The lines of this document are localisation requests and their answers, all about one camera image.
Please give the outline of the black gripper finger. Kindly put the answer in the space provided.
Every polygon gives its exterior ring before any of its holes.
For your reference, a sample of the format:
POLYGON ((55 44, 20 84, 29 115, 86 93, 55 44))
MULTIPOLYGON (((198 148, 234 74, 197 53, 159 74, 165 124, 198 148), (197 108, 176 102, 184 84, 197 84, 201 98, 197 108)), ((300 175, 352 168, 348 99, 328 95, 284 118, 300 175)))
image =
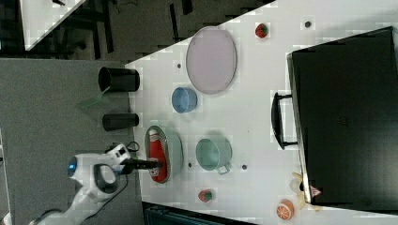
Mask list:
POLYGON ((150 171, 158 171, 160 167, 147 167, 147 166, 139 166, 137 170, 150 170, 150 171))
POLYGON ((162 165, 161 162, 157 161, 156 159, 154 160, 138 160, 138 162, 140 165, 162 165))

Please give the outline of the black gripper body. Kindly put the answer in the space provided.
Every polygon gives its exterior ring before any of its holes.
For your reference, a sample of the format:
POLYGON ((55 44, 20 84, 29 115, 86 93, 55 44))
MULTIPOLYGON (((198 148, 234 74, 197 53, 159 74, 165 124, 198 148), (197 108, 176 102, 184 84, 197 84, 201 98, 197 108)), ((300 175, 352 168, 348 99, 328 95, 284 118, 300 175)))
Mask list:
POLYGON ((121 174, 130 174, 137 169, 137 160, 134 158, 125 159, 121 162, 121 174))

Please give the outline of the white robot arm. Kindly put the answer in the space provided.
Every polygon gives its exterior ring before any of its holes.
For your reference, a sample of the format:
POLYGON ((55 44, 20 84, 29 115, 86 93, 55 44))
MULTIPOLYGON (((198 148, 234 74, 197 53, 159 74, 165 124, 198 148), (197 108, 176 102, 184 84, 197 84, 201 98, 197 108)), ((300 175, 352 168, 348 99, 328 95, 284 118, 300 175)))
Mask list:
POLYGON ((68 164, 68 177, 81 185, 66 211, 51 209, 32 220, 29 225, 82 225, 118 194, 119 175, 134 170, 158 169, 157 159, 133 158, 123 143, 104 154, 75 155, 68 164))

